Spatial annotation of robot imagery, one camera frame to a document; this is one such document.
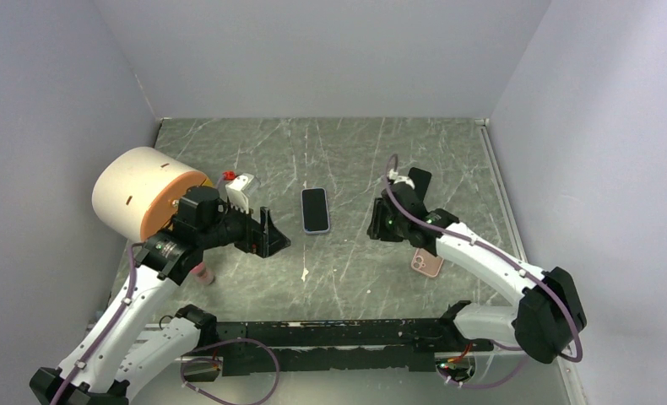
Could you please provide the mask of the pink phone case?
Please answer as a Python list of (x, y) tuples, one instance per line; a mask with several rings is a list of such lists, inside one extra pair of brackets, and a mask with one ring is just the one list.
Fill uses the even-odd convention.
[(410, 268), (428, 278), (436, 278), (442, 269), (443, 263), (444, 260), (441, 257), (432, 255), (425, 249), (416, 249)]

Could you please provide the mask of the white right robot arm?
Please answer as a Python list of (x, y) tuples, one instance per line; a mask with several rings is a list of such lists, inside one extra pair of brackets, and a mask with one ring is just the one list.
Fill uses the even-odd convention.
[(587, 317), (572, 275), (544, 270), (506, 253), (444, 209), (429, 211), (406, 177), (385, 180), (374, 201), (367, 234), (372, 240), (407, 242), (469, 271), (508, 306), (463, 304), (439, 331), (442, 344), (459, 350), (485, 339), (549, 364), (583, 359), (581, 331)]

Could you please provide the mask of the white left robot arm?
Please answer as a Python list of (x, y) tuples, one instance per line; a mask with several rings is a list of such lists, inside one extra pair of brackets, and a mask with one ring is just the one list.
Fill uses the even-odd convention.
[(210, 186), (180, 197), (168, 227), (129, 251), (125, 285), (76, 349), (55, 369), (41, 367), (30, 389), (41, 404), (129, 404), (176, 358), (207, 354), (219, 344), (217, 319), (195, 305), (146, 343), (135, 342), (148, 319), (203, 261), (203, 253), (233, 245), (261, 258), (290, 246), (266, 207), (248, 209), (222, 200)]

